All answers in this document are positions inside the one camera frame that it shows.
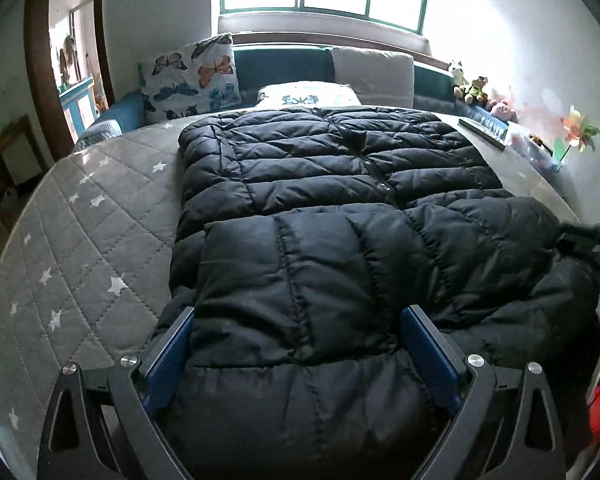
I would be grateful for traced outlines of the black puffer jacket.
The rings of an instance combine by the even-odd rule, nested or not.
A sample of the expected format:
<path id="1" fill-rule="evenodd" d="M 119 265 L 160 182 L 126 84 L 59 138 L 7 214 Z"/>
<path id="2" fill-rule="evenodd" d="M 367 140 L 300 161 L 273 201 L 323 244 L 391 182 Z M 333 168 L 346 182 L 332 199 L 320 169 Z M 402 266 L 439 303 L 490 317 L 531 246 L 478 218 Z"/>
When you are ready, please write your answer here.
<path id="1" fill-rule="evenodd" d="M 448 421 L 399 338 L 414 305 L 492 365 L 540 363 L 576 460 L 600 272 L 459 132 L 414 110 L 296 107 L 210 116 L 178 144 L 158 331 L 195 314 L 157 420 L 193 477 L 414 471 Z"/>

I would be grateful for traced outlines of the grey star quilted bedspread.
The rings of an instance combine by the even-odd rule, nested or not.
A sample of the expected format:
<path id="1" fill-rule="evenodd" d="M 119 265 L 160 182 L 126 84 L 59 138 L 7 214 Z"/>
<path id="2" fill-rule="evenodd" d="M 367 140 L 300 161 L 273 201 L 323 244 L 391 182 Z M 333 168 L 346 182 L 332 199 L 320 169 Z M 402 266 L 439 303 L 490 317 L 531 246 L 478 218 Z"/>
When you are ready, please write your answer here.
<path id="1" fill-rule="evenodd" d="M 326 206 L 502 196 L 498 159 L 438 116 L 386 106 L 235 110 L 210 126 L 222 167 L 182 166 L 181 120 L 125 133 L 58 162 L 34 191 L 0 260 L 0 448 L 19 478 L 38 469 L 61 365 L 106 366 L 148 343 L 170 297 L 183 191 L 198 226 Z"/>

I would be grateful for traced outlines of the wooden desk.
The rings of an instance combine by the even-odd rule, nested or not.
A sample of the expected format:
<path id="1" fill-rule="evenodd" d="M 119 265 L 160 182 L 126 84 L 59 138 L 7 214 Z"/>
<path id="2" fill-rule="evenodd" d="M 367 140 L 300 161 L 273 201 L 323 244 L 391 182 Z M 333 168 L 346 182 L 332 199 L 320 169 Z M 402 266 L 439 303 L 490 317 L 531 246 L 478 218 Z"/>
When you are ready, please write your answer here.
<path id="1" fill-rule="evenodd" d="M 48 171 L 29 117 L 21 116 L 0 133 L 0 211 L 4 199 L 14 194 L 22 200 Z"/>

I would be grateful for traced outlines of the colourful paper pinwheel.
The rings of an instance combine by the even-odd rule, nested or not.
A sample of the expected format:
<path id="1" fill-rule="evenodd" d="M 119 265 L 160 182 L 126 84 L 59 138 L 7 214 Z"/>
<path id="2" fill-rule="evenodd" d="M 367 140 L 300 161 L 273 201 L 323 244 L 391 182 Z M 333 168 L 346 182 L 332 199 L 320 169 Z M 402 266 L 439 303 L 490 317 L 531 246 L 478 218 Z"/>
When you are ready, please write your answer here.
<path id="1" fill-rule="evenodd" d="M 554 142 L 554 159 L 563 162 L 571 151 L 583 153 L 596 150 L 595 142 L 600 137 L 600 128 L 588 120 L 574 105 L 570 106 L 567 117 L 560 118 L 564 135 Z"/>

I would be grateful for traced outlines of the pink plush toy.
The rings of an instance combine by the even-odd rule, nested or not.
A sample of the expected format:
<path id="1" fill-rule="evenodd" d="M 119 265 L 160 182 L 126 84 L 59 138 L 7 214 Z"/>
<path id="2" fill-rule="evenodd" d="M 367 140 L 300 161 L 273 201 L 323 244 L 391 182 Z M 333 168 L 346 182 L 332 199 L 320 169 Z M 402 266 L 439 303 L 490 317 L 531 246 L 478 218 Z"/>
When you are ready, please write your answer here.
<path id="1" fill-rule="evenodd" d="M 494 94 L 486 109 L 491 116 L 501 122 L 518 122 L 518 110 L 516 110 L 515 101 L 511 96 Z"/>

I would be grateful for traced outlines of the green plush toy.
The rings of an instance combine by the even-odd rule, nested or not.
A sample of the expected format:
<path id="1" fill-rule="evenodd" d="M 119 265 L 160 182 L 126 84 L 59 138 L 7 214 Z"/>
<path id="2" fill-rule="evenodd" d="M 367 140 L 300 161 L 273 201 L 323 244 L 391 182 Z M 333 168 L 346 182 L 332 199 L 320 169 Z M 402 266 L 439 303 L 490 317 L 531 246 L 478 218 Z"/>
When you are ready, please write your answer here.
<path id="1" fill-rule="evenodd" d="M 467 105 L 477 105 L 485 107 L 489 101 L 488 95 L 484 92 L 484 87 L 489 82 L 486 76 L 478 76 L 470 84 L 465 91 L 464 101 Z"/>

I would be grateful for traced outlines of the white plush toy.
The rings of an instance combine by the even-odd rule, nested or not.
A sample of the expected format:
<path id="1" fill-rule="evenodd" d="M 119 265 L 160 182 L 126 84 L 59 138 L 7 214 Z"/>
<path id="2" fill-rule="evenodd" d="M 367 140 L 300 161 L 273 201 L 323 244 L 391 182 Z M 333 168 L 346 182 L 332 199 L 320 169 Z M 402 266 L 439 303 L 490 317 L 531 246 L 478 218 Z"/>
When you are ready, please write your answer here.
<path id="1" fill-rule="evenodd" d="M 453 79 L 454 96 L 459 100 L 464 100 L 468 89 L 468 80 L 465 78 L 462 62 L 452 61 L 449 66 L 449 73 Z"/>

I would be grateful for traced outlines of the butterfly print pillow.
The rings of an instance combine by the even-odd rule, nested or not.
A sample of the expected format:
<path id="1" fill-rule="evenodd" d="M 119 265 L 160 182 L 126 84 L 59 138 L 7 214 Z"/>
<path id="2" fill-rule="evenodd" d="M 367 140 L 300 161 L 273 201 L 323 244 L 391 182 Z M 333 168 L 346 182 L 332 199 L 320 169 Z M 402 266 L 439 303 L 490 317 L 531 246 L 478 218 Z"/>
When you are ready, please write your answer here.
<path id="1" fill-rule="evenodd" d="M 228 32 L 140 61 L 138 76 L 150 124 L 242 104 L 233 37 Z"/>

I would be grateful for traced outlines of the grey headboard cushion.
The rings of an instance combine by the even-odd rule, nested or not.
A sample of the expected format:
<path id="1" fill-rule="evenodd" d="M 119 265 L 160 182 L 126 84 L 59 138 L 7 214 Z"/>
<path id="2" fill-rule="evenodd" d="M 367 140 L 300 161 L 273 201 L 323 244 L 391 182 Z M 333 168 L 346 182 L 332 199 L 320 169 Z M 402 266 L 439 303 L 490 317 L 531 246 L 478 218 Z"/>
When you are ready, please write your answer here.
<path id="1" fill-rule="evenodd" d="M 332 47 L 338 84 L 348 84 L 362 104 L 412 108 L 414 58 L 407 53 Z"/>

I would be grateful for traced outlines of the white embroidered pillow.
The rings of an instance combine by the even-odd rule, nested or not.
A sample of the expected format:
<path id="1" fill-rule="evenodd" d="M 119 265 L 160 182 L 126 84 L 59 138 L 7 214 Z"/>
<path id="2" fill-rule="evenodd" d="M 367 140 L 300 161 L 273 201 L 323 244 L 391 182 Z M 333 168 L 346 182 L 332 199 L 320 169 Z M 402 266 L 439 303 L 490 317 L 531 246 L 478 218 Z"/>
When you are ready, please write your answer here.
<path id="1" fill-rule="evenodd" d="M 294 81 L 269 84 L 259 90 L 257 108 L 358 106 L 361 102 L 348 84 L 325 81 Z"/>

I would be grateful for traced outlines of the teal padded headboard cushion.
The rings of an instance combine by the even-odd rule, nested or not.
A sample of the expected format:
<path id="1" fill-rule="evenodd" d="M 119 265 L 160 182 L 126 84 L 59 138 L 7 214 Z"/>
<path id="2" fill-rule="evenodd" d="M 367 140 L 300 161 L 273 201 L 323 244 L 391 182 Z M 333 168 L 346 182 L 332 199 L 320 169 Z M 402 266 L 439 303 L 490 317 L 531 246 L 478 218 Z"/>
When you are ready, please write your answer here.
<path id="1" fill-rule="evenodd" d="M 246 44 L 234 47 L 236 74 L 245 105 L 257 101 L 268 84 L 312 80 L 335 82 L 333 46 L 310 44 Z M 414 62 L 414 107 L 444 110 L 455 104 L 453 77 L 443 70 Z"/>

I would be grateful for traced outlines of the wooden door frame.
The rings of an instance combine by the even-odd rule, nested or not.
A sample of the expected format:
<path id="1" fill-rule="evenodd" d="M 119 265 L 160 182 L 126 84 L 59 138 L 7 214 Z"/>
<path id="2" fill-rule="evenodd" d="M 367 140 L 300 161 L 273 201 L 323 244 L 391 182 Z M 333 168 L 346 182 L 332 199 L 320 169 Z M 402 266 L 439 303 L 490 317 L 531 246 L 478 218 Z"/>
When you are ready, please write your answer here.
<path id="1" fill-rule="evenodd" d="M 60 99 L 53 85 L 48 11 L 50 0 L 24 0 L 23 47 L 27 75 L 36 116 L 52 161 L 67 156 L 72 149 L 70 132 L 61 110 Z M 109 105 L 116 102 L 106 51 L 104 0 L 94 1 L 95 41 L 102 77 L 102 86 Z"/>

